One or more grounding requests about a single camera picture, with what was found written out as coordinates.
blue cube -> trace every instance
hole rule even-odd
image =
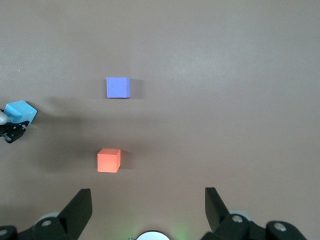
[[[107,98],[130,98],[130,78],[129,77],[107,77],[106,78]]]
[[[37,110],[25,101],[15,101],[5,106],[4,113],[9,117],[9,123],[19,124],[29,121],[29,124],[31,124],[37,114]]]

black robotic claw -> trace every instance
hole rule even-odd
[[[11,144],[23,136],[28,125],[29,121],[20,123],[7,122],[4,125],[0,125],[0,136],[4,137],[4,140]]]
[[[239,214],[230,214],[214,187],[205,189],[205,214],[212,232],[201,240],[306,240],[292,224],[270,221],[266,228]]]
[[[47,217],[18,233],[0,226],[0,240],[77,240],[92,215],[90,189],[81,189],[57,217]]]

cube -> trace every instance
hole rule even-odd
[[[107,98],[130,98],[130,78],[129,77],[107,77],[106,97]]]
[[[5,106],[4,113],[9,117],[9,123],[19,124],[29,121],[29,124],[31,124],[37,114],[37,110],[21,100],[8,103]]]
[[[98,153],[98,172],[116,173],[121,164],[121,150],[102,148]]]

red cube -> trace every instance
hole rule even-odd
[[[98,172],[116,173],[121,163],[121,150],[102,148],[98,153]]]

block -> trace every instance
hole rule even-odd
[[[29,121],[29,124],[31,124],[37,114],[37,110],[21,100],[8,103],[5,106],[4,113],[9,117],[9,123],[18,124]]]
[[[98,153],[98,172],[116,173],[121,164],[121,150],[102,148]]]
[[[107,98],[130,98],[131,80],[129,77],[107,77],[106,97]]]

